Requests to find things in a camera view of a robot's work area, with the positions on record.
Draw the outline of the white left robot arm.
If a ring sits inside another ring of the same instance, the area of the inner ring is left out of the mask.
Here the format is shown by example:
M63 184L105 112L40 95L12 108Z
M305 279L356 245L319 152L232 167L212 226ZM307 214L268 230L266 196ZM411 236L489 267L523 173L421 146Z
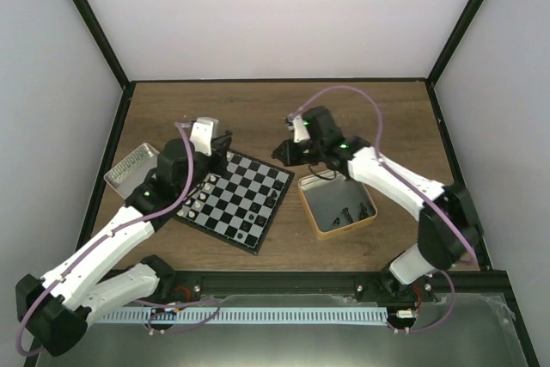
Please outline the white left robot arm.
M119 276L105 275L141 242L170 221L190 192L210 174L227 167L231 132L217 135L200 123L142 161L133 151L105 177L124 204L70 258L37 278L15 286L17 351L32 357L60 356L73 348L102 316L135 300L167 301L175 291L174 271L152 255Z

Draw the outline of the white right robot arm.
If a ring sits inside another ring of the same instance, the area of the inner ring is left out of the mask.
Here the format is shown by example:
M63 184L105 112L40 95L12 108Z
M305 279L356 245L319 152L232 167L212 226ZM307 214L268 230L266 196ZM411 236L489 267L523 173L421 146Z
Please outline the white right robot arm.
M417 221L417 241L382 270L387 298L402 300L418 278L446 271L465 256L477 258L479 217L464 185L444 185L415 174L366 139L344 136L326 107L291 114L285 123L293 136L272 152L272 158L286 167L322 163L347 180L374 188Z

